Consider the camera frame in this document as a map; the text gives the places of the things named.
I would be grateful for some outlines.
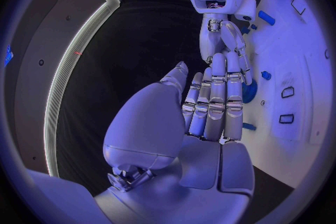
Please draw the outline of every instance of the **black floor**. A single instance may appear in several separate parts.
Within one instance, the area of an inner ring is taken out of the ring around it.
[[[193,74],[207,67],[199,52],[202,15],[189,0],[122,0],[80,57],[63,96],[57,128],[61,178],[92,195],[110,186],[102,155],[105,132],[123,104],[175,64]],[[292,188],[255,169],[256,189],[243,223],[275,208]]]

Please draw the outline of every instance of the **white robot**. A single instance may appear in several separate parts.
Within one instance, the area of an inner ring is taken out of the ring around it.
[[[108,177],[114,195],[142,217],[155,220],[158,215],[155,223],[176,223],[174,217],[183,208],[197,206],[200,196],[207,200],[206,206],[221,210],[218,203],[234,203],[230,195],[235,194],[246,201],[239,205],[244,209],[254,191],[250,157],[245,146],[235,142],[242,135],[242,82],[252,83],[251,67],[242,35],[227,15],[254,21],[256,2],[191,2],[203,14],[200,52],[210,67],[194,76],[181,109],[188,68],[180,62],[160,82],[126,102],[104,140],[104,157],[113,168]],[[225,144],[219,143],[222,135]],[[164,202],[159,210],[160,188],[169,191],[160,190]],[[137,201],[144,193],[155,200],[150,206]],[[190,220],[197,215],[189,214]]]

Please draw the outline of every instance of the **led light strip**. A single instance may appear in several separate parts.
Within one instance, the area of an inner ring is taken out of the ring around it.
[[[107,3],[104,3],[91,15],[69,44],[54,75],[44,117],[44,151],[46,164],[51,176],[59,176],[56,159],[56,130],[59,108],[66,85],[85,47],[111,14],[112,12]]]

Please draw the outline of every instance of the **robot finger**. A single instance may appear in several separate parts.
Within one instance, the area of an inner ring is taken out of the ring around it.
[[[185,121],[185,133],[188,132],[190,124],[192,122],[193,114],[195,111],[195,105],[197,103],[199,90],[202,84],[203,74],[196,73],[192,84],[190,86],[188,95],[186,96],[185,102],[182,106],[182,113]]]
[[[211,90],[211,75],[212,68],[208,67],[204,71],[202,85],[200,87],[193,119],[189,128],[189,133],[195,136],[202,136],[204,133],[204,127],[206,126]]]
[[[187,75],[188,68],[186,64],[184,62],[179,62],[173,70],[160,80],[160,83],[174,86],[179,91],[179,100],[181,102]]]
[[[226,105],[226,64],[225,56],[217,53],[212,61],[212,82],[208,107],[208,116],[204,137],[210,141],[218,141],[223,132]]]
[[[242,134],[242,85],[238,55],[227,54],[227,101],[224,137],[240,140]]]

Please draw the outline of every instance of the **blue object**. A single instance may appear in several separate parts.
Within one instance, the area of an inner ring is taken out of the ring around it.
[[[266,80],[270,80],[272,75],[268,73],[267,71],[262,71],[262,77],[265,78]]]
[[[242,102],[244,104],[248,104],[256,95],[258,90],[258,85],[256,84],[255,80],[252,80],[251,85],[246,85],[242,83]]]
[[[256,130],[256,126],[243,122],[242,127],[247,130]]]
[[[242,35],[243,34],[248,34],[250,32],[250,29],[248,29],[247,27],[244,26],[243,28],[240,29],[240,32],[241,32]]]
[[[13,56],[14,54],[12,53],[11,46],[8,46],[6,57],[4,59],[4,66],[6,66],[11,61],[11,59],[13,59]]]
[[[265,13],[264,11],[260,10],[258,13],[259,18],[262,18],[265,22],[268,22],[270,25],[274,25],[276,20],[272,18],[270,15]]]

